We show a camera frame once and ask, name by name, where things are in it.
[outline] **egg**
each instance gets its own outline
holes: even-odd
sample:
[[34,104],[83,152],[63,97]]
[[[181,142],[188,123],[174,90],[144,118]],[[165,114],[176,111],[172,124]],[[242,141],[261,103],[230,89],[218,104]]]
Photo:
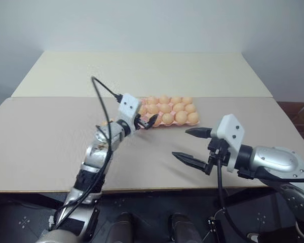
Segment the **egg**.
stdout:
[[168,96],[162,95],[159,98],[159,102],[160,102],[160,104],[168,104],[170,102],[170,99],[168,98]]
[[187,121],[187,114],[184,111],[180,111],[176,114],[176,122],[180,125],[184,124]]
[[188,115],[188,122],[195,124],[198,122],[198,120],[199,120],[199,116],[196,112],[190,113]]
[[184,103],[185,105],[191,104],[193,102],[192,97],[183,97],[182,99],[182,103]]
[[156,122],[153,124],[153,126],[157,127],[161,123],[161,121],[162,121],[161,116],[158,115],[158,118],[157,118]]
[[170,113],[171,112],[171,107],[168,104],[162,104],[160,105],[160,111],[163,113]]
[[189,105],[186,105],[184,110],[187,111],[188,114],[190,114],[190,113],[193,113],[196,111],[196,107],[194,104],[189,104]]
[[159,113],[159,108],[157,107],[157,105],[151,104],[147,106],[147,111],[150,114],[157,114]]
[[147,99],[148,105],[152,105],[152,104],[156,105],[157,103],[158,103],[158,99],[156,97],[154,97],[154,96],[148,97],[148,99]]
[[173,123],[173,115],[170,113],[165,113],[162,115],[162,121],[166,124],[166,125],[170,125],[171,123]]
[[178,103],[180,103],[181,102],[181,97],[172,97],[171,98],[171,100],[170,100],[170,102],[172,103],[172,104],[178,104]]
[[145,105],[142,105],[140,110],[138,111],[138,113],[140,113],[141,115],[145,115],[147,112],[146,110],[146,106]]
[[182,104],[182,103],[175,104],[172,107],[172,110],[175,111],[175,112],[182,111],[182,110],[184,110],[184,104]]

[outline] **white wall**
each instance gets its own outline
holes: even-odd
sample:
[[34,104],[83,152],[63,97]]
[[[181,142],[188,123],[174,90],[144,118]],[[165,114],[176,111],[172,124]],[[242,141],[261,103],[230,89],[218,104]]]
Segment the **white wall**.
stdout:
[[0,102],[43,50],[242,52],[304,101],[304,0],[0,0]]

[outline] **black floor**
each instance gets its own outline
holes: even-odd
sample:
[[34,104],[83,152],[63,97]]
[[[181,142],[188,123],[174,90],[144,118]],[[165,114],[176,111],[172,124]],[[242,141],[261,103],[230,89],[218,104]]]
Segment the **black floor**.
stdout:
[[[64,193],[46,195],[60,200],[65,198]],[[0,242],[36,242],[48,228],[48,219],[54,210],[7,201],[2,196],[0,194]],[[198,193],[105,197],[99,203],[99,222],[92,242],[105,242],[110,226],[121,212],[133,214],[136,242],[168,242],[168,217],[175,212],[189,216],[204,237],[209,231],[207,219],[218,211],[214,206],[215,200],[216,196]],[[295,222],[285,201],[278,194],[231,206],[229,212],[244,233],[272,231],[292,226]],[[243,242],[228,225],[221,211],[217,213],[216,219],[221,220],[226,242]],[[204,242],[215,242],[212,233]]]

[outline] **orange egg carton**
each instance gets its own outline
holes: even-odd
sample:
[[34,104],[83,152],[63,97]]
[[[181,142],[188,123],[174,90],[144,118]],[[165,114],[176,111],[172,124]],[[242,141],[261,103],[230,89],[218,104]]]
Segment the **orange egg carton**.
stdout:
[[153,125],[170,126],[176,124],[195,125],[199,123],[199,116],[191,97],[172,97],[162,95],[160,98],[150,96],[142,99],[142,106],[139,110],[141,118],[148,121],[154,114],[159,114]]

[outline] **egg carton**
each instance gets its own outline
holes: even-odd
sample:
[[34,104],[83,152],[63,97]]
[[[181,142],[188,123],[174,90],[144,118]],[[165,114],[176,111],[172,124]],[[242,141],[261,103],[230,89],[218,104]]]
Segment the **egg carton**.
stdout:
[[171,126],[173,124],[177,126],[192,126],[199,123],[199,116],[191,97],[169,98],[163,95],[160,98],[156,98],[150,96],[142,98],[141,101],[142,106],[139,113],[143,120],[148,121],[151,116],[158,114],[154,127],[160,125]]

